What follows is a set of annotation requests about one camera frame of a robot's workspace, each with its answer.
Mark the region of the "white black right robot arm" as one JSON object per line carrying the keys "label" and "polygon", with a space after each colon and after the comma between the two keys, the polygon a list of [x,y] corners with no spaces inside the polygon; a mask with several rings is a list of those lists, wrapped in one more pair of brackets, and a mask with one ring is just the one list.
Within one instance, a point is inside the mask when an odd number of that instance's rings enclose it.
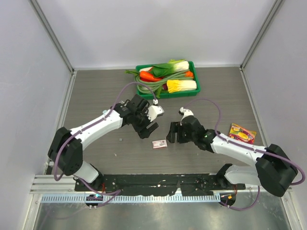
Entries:
{"label": "white black right robot arm", "polygon": [[233,184],[253,184],[282,197],[298,174],[298,168],[279,146],[254,146],[231,139],[219,131],[205,129],[192,115],[171,122],[166,139],[170,143],[193,142],[201,150],[245,163],[244,167],[226,164],[218,172],[216,182],[222,189],[228,189]]}

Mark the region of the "red white staple box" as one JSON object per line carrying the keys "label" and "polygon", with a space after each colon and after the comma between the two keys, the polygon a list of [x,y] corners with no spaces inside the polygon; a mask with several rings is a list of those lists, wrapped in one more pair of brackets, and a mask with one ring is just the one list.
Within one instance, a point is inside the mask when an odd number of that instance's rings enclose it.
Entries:
{"label": "red white staple box", "polygon": [[153,149],[160,149],[167,147],[167,141],[165,139],[153,141],[152,144],[153,144]]}

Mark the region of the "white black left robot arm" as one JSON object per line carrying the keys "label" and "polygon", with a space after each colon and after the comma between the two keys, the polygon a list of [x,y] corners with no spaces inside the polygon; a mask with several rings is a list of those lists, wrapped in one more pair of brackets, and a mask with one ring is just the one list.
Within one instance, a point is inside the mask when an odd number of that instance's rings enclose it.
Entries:
{"label": "white black left robot arm", "polygon": [[163,113],[157,99],[150,104],[136,94],[131,100],[116,103],[105,114],[82,126],[58,129],[47,155],[64,175],[73,175],[78,183],[97,191],[103,185],[103,175],[83,159],[83,151],[105,134],[125,125],[132,125],[141,139],[148,138],[158,128],[154,120]]}

